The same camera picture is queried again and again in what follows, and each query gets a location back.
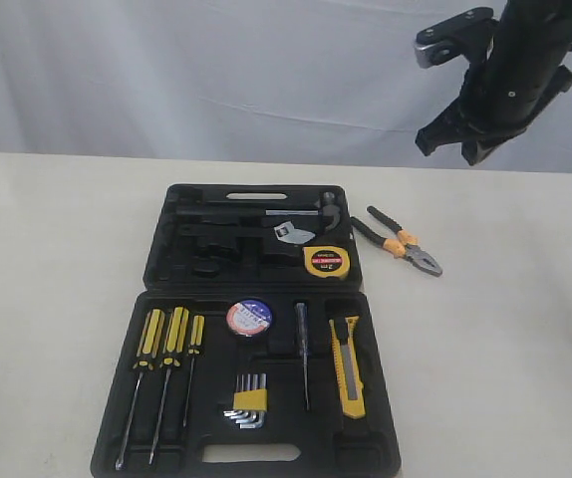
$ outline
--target case lid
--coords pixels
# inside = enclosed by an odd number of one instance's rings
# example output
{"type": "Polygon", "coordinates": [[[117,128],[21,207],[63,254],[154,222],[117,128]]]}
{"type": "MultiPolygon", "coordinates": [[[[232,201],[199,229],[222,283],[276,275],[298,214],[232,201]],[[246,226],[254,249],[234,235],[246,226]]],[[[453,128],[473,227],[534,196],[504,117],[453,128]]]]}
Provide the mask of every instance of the case lid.
{"type": "Polygon", "coordinates": [[[175,184],[155,227],[144,285],[358,290],[344,189],[336,185],[175,184]]]}

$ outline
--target hammer head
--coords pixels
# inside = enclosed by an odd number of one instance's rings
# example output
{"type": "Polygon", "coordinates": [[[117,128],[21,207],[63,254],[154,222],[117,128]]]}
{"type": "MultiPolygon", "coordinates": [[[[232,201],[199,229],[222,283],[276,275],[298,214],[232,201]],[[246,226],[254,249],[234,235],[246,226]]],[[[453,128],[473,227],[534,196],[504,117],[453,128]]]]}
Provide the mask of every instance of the hammer head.
{"type": "Polygon", "coordinates": [[[324,232],[330,232],[339,225],[339,221],[342,218],[341,207],[336,203],[335,193],[330,191],[324,193],[322,202],[322,217],[324,218],[324,222],[330,221],[324,228],[324,232]]]}

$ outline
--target white curtain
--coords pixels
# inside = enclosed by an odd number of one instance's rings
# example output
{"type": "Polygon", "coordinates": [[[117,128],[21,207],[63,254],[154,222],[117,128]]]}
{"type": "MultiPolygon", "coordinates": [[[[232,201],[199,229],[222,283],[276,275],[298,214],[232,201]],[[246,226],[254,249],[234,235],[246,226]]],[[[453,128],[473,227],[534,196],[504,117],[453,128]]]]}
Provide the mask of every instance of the white curtain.
{"type": "MultiPolygon", "coordinates": [[[[479,5],[0,0],[0,150],[466,167],[414,145],[465,61],[423,71],[412,43],[479,5]]],[[[572,90],[482,168],[572,171],[572,90]]]]}

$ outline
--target table surface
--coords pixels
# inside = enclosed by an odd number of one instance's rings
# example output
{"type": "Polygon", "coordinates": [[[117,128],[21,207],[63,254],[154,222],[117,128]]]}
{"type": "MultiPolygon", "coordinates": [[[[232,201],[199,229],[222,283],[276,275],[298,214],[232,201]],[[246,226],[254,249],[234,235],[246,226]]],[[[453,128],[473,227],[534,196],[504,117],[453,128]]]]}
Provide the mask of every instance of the table surface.
{"type": "Polygon", "coordinates": [[[333,183],[359,238],[405,478],[572,476],[572,175],[0,154],[0,477],[88,477],[166,188],[333,183]]]}

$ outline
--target tool kit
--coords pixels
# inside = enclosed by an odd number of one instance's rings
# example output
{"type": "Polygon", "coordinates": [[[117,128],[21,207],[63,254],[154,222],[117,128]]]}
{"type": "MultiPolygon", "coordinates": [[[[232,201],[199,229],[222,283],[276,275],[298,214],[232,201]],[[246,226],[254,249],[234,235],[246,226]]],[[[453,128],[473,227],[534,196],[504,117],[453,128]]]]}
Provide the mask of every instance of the tool kit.
{"type": "Polygon", "coordinates": [[[173,185],[143,279],[96,478],[397,474],[341,187],[173,185]]]}

